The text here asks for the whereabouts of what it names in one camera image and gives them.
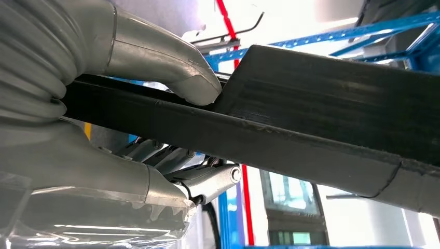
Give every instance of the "metal bracket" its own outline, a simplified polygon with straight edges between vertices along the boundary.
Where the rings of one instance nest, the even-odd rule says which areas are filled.
[[[190,199],[205,205],[241,179],[241,169],[236,164],[218,167],[195,165],[165,176],[170,182],[184,186]]]

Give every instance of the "plastic wrap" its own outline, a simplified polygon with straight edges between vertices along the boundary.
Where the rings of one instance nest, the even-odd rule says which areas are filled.
[[[196,212],[188,200],[71,186],[29,189],[0,172],[1,248],[163,248]]]

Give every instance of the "white wall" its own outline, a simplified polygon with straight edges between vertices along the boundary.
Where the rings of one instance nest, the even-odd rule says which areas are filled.
[[[335,189],[319,186],[319,191],[332,246],[440,248],[429,215],[362,198],[328,200]]]

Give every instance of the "yellow object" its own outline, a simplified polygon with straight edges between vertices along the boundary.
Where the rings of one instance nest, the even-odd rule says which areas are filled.
[[[84,133],[86,134],[87,138],[90,140],[90,138],[92,136],[92,124],[91,123],[84,124]]]

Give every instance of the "red pole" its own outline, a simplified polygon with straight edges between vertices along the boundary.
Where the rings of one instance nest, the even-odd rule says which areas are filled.
[[[228,16],[228,11],[226,10],[225,3],[223,0],[217,0],[218,9],[223,16],[223,20],[225,21],[226,28],[228,29],[228,33],[231,36],[231,39],[237,39],[237,35],[235,34],[235,30],[232,26],[231,19]],[[234,67],[238,66],[239,60],[234,60]]]
[[[228,11],[226,10],[225,3],[223,3],[223,0],[217,0],[217,5],[220,10],[220,13],[222,13],[226,28],[228,29],[228,33],[231,36],[231,39],[237,39],[237,35],[235,34],[235,30],[232,26],[232,22],[228,17]],[[234,68],[237,68],[238,63],[239,60],[234,60]],[[249,239],[249,245],[255,245],[254,229],[252,226],[251,199],[249,195],[248,167],[245,164],[242,164],[241,169],[243,171],[242,172],[243,198],[244,198],[244,210],[246,211],[247,237]]]

